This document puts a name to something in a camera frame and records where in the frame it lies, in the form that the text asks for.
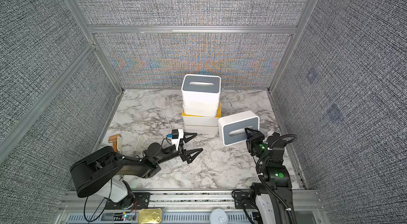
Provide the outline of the yellow lid tissue box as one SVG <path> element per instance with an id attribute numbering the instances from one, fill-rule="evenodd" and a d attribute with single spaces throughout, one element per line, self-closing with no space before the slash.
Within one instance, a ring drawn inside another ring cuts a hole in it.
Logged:
<path id="1" fill-rule="evenodd" d="M 222 109 L 221 102 L 219 102 L 219 109 Z M 218 120 L 222 116 L 222 112 L 217 117 L 198 117 L 198 116 L 184 116 L 182 110 L 182 118 L 185 125 L 190 126 L 218 126 Z"/>

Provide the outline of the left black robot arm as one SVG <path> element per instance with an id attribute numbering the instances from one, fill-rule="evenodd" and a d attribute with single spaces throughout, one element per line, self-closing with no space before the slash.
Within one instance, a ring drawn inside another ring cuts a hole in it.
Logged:
<path id="1" fill-rule="evenodd" d="M 70 168 L 71 177 L 79 198 L 92 195 L 107 200 L 106 209 L 129 209 L 137 202 L 130 185 L 116 176 L 131 175 L 139 178 L 152 178 L 160 171 L 160 164 L 180 157 L 188 164 L 203 151 L 202 148 L 187 150 L 185 144 L 197 137 L 196 133 L 185 133 L 174 129 L 165 140 L 170 145 L 154 142 L 143 152 L 143 157 L 131 157 L 116 152 L 106 146 L 77 161 Z"/>

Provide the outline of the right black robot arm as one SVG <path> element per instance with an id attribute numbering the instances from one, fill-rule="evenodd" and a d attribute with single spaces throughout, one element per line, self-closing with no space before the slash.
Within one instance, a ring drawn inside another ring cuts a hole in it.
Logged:
<path id="1" fill-rule="evenodd" d="M 245 129 L 247 149 L 251 156 L 258 158 L 255 164 L 259 183 L 250 188 L 250 201 L 255 204 L 264 224 L 295 224 L 293 186 L 289 172 L 284 165 L 285 147 L 293 143 L 295 134 L 273 133 L 266 137 L 262 132 Z"/>

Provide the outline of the grey lid tissue box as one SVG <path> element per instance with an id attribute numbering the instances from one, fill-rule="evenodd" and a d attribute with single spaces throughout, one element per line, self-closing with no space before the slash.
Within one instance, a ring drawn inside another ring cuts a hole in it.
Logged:
<path id="1" fill-rule="evenodd" d="M 222 79 L 220 76 L 187 74 L 181 93 L 186 108 L 215 108 L 219 105 Z"/>
<path id="2" fill-rule="evenodd" d="M 260 129 L 260 118 L 251 110 L 218 119 L 219 136 L 225 146 L 247 140 L 246 128 Z"/>

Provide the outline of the large bamboo lid tissue box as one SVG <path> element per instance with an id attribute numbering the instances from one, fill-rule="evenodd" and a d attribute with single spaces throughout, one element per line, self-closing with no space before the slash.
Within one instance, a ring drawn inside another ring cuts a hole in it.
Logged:
<path id="1" fill-rule="evenodd" d="M 217 135 L 218 127 L 215 126 L 190 126 L 184 125 L 184 130 L 187 133 L 197 133 L 203 135 Z"/>

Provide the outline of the grey lid tissue box back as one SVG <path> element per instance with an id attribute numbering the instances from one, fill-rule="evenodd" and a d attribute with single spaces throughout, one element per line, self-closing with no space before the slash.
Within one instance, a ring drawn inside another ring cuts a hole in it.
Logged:
<path id="1" fill-rule="evenodd" d="M 260 118 L 251 110 L 218 119 L 219 136 L 225 146 L 247 140 L 246 128 L 260 129 Z"/>

